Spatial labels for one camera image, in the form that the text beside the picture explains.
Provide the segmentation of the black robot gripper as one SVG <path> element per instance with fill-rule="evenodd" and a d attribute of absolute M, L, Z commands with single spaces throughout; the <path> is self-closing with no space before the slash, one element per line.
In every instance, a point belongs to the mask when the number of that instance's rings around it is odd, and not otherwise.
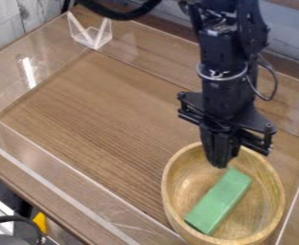
<path fill-rule="evenodd" d="M 204 78 L 200 92 L 177 94 L 179 117 L 197 126 L 205 157 L 216 168 L 227 167 L 241 146 L 270 154 L 276 126 L 257 112 L 253 101 L 272 97 L 257 92 L 256 79 L 256 70 L 236 78 Z"/>

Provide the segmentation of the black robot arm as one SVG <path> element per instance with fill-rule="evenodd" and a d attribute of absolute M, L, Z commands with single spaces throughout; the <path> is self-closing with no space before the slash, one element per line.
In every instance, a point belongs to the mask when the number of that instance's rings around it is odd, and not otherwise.
<path fill-rule="evenodd" d="M 181 92 L 179 117 L 199 127 L 205 159 L 227 167 L 244 146 L 267 155 L 274 123 L 257 112 L 256 100 L 270 101 L 256 88 L 257 69 L 272 70 L 261 58 L 270 28 L 257 0 L 177 0 L 192 23 L 200 61 L 199 92 Z"/>

